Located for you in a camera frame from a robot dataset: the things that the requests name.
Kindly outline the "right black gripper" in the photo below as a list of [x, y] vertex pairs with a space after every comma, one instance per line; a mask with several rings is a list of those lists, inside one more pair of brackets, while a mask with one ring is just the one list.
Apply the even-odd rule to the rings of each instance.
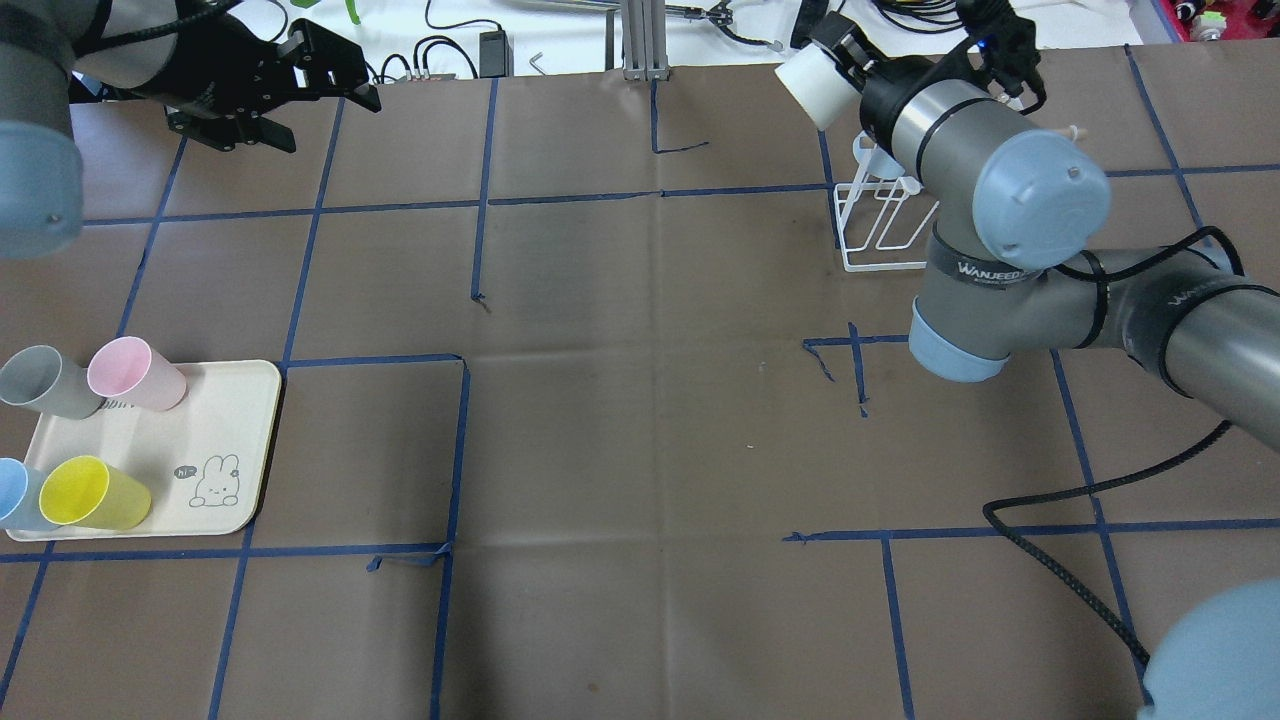
[[855, 20], [838, 12], [820, 18], [808, 38], [856, 91], [865, 90], [870, 72], [881, 65], [881, 50]]

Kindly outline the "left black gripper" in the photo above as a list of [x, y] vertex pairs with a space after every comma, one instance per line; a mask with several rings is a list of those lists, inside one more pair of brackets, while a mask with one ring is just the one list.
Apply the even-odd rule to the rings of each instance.
[[307, 19], [293, 20], [284, 40], [271, 42], [221, 15], [182, 31], [160, 74], [168, 128], [220, 152], [239, 145], [294, 152], [293, 131], [270, 111], [325, 97], [381, 110], [362, 49]]

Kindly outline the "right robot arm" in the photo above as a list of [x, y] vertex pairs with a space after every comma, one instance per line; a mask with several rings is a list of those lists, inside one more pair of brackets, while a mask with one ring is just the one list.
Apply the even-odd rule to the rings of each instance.
[[1074, 489], [1097, 495], [1164, 473], [1240, 427], [1277, 446], [1277, 293], [1245, 274], [1220, 229], [1100, 251], [1106, 173], [1015, 104], [1047, 99], [1036, 26], [1006, 1], [960, 1], [965, 38], [942, 58], [888, 56], [831, 12], [778, 77], [820, 127], [856, 104], [861, 128], [941, 205], [909, 347], [931, 373], [977, 383], [1021, 351], [1120, 348], [1221, 423], [1167, 461]]

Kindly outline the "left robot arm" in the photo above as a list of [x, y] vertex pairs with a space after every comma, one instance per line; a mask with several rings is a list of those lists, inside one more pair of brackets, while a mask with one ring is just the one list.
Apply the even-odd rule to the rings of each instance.
[[344, 97], [378, 113], [362, 49], [307, 19], [260, 38], [229, 1], [5, 1], [1, 5], [1, 251], [27, 259], [74, 242], [84, 164], [76, 79], [164, 105], [170, 131], [214, 150], [296, 150], [270, 113]]

